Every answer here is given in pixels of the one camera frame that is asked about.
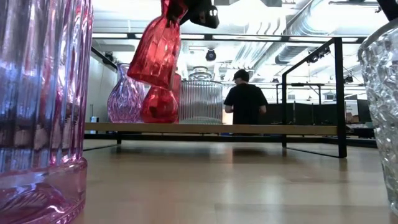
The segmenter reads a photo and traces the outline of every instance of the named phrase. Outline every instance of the person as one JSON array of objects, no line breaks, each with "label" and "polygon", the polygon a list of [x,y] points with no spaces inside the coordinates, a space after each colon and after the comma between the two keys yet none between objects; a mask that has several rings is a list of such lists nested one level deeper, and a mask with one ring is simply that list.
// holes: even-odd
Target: person
[{"label": "person", "polygon": [[267,112],[268,102],[261,89],[249,84],[249,73],[244,69],[234,74],[236,86],[229,91],[225,101],[225,112],[233,113],[233,124],[259,123],[259,115]]}]

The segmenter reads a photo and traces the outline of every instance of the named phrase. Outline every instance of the metal table frame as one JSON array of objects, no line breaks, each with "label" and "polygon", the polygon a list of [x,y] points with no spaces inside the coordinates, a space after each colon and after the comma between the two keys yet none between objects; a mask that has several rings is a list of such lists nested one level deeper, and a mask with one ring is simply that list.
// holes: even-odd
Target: metal table frame
[{"label": "metal table frame", "polygon": [[336,109],[337,109],[337,139],[338,139],[338,155],[324,154],[320,152],[307,151],[293,147],[287,147],[286,135],[282,136],[282,147],[300,152],[318,154],[322,156],[330,156],[336,158],[347,157],[346,145],[346,121],[345,121],[345,100],[344,100],[344,70],[343,70],[343,41],[341,37],[333,37],[321,47],[314,50],[299,63],[288,69],[282,74],[282,124],[287,124],[287,75],[296,68],[306,63],[308,59],[319,54],[323,49],[334,44],[335,47],[335,76],[336,76]]}]

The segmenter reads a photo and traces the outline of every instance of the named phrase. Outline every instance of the wooden plank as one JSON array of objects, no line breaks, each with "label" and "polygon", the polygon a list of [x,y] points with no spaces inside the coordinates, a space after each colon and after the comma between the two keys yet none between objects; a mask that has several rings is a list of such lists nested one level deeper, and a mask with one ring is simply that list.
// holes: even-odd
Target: wooden plank
[{"label": "wooden plank", "polygon": [[86,123],[86,130],[141,133],[245,133],[336,135],[337,126]]}]

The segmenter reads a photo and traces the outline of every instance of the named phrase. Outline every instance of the pink glass vase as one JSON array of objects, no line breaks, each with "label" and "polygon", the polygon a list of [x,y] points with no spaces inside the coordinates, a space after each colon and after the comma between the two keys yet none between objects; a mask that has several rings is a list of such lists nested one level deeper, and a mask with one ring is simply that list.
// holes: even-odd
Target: pink glass vase
[{"label": "pink glass vase", "polygon": [[183,0],[162,0],[162,15],[144,31],[127,75],[170,90],[180,53],[180,19],[187,11]]},{"label": "pink glass vase", "polygon": [[151,87],[142,103],[141,118],[145,123],[174,123],[178,105],[172,91]]},{"label": "pink glass vase", "polygon": [[140,123],[145,86],[127,77],[129,64],[118,64],[119,81],[108,98],[108,115],[113,123]]},{"label": "pink glass vase", "polygon": [[85,204],[91,0],[0,8],[0,223],[70,223]]}]

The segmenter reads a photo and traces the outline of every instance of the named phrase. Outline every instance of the glass vase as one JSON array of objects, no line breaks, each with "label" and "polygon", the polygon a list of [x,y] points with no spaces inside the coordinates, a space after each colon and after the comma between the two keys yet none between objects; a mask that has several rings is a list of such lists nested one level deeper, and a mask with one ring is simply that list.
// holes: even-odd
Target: glass vase
[{"label": "glass vase", "polygon": [[[175,102],[177,103],[177,106],[180,105],[180,92],[181,92],[181,75],[176,73],[174,74],[172,93],[175,98]],[[179,123],[179,121],[180,118],[178,116],[175,122]]]},{"label": "glass vase", "polygon": [[70,223],[86,195],[91,0],[0,9],[0,223]]},{"label": "glass vase", "polygon": [[108,98],[108,115],[113,123],[140,123],[142,102],[145,98],[143,83],[128,77],[129,64],[118,64],[119,81]]},{"label": "glass vase", "polygon": [[161,0],[161,4],[162,15],[145,29],[127,74],[171,90],[180,53],[180,19],[188,9],[183,0]]},{"label": "glass vase", "polygon": [[389,205],[398,215],[398,19],[370,35],[360,46],[358,58]]},{"label": "glass vase", "polygon": [[142,103],[141,118],[145,123],[174,123],[178,105],[172,91],[152,86]]},{"label": "glass vase", "polygon": [[183,81],[180,94],[180,123],[222,124],[223,85],[214,81]]}]

